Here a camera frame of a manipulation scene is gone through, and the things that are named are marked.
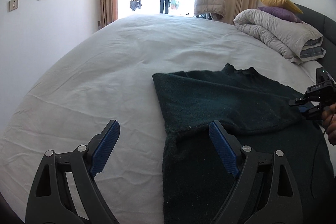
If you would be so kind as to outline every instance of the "dark green sweater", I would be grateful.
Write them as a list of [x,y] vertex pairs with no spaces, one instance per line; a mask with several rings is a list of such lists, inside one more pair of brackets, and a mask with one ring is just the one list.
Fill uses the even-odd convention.
[[[153,80],[165,120],[163,153],[165,224],[207,224],[233,184],[209,138],[219,120],[242,145],[258,152],[283,150],[299,187],[303,215],[311,212],[333,184],[333,168],[319,127],[302,118],[289,99],[302,94],[260,75],[254,68],[157,73]],[[243,216],[251,214],[260,176]]]

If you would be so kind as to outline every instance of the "blue gripper pad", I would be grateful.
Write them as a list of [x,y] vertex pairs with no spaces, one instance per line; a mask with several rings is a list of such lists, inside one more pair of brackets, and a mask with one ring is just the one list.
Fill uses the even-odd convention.
[[209,136],[226,171],[234,177],[238,177],[240,170],[237,166],[237,155],[214,122],[209,126]]
[[89,173],[92,177],[95,177],[98,173],[103,171],[105,164],[109,159],[110,154],[119,138],[119,135],[120,125],[117,121],[114,121],[92,154],[92,163],[89,170]]

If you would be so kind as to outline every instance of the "bed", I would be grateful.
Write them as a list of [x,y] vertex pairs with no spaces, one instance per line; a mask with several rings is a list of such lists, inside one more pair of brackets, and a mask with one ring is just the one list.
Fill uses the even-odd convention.
[[[325,35],[320,63],[335,77],[336,23],[300,6],[302,20]],[[234,26],[197,18],[137,15],[120,19],[78,45],[32,87],[0,139],[0,192],[24,220],[43,154],[88,143],[110,119],[120,138],[95,178],[120,223],[163,223],[162,153],[166,133],[152,75],[180,70],[254,67],[304,93],[321,64],[288,62]],[[330,147],[336,170],[336,151]],[[85,216],[71,176],[77,210]]]

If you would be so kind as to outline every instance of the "wire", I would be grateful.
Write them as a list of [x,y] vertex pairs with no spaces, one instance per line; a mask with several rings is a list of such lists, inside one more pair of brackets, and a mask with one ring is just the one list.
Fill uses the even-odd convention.
[[314,153],[313,167],[311,168],[310,193],[311,193],[311,195],[313,196],[313,198],[315,198],[315,199],[316,199],[316,197],[314,196],[314,193],[313,193],[313,175],[314,175],[315,157],[316,157],[316,154],[317,154],[317,150],[318,150],[318,148],[319,148],[319,145],[320,145],[321,141],[324,139],[324,135],[325,135],[325,133],[327,132],[328,127],[329,127],[329,126],[331,125],[331,123],[332,123],[332,120],[333,120],[333,118],[334,118],[334,115],[335,115],[335,111],[333,111],[333,115],[332,115],[332,117],[331,117],[331,119],[330,119],[330,121],[329,121],[329,124],[328,124],[328,126],[325,128],[325,131],[323,132],[322,138],[319,140],[319,142],[318,142],[318,144],[317,144],[317,146],[316,146],[316,149],[315,149],[315,153]]

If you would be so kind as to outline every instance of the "cushion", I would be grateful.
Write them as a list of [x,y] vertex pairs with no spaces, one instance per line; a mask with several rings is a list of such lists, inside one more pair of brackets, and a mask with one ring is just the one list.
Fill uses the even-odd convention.
[[269,13],[275,17],[283,19],[283,20],[287,20],[287,21],[295,22],[295,23],[302,23],[301,19],[299,19],[291,11],[288,11],[284,8],[264,6],[264,7],[259,7],[258,9],[266,13]]
[[284,8],[293,13],[303,14],[301,9],[290,0],[260,0],[263,5]]

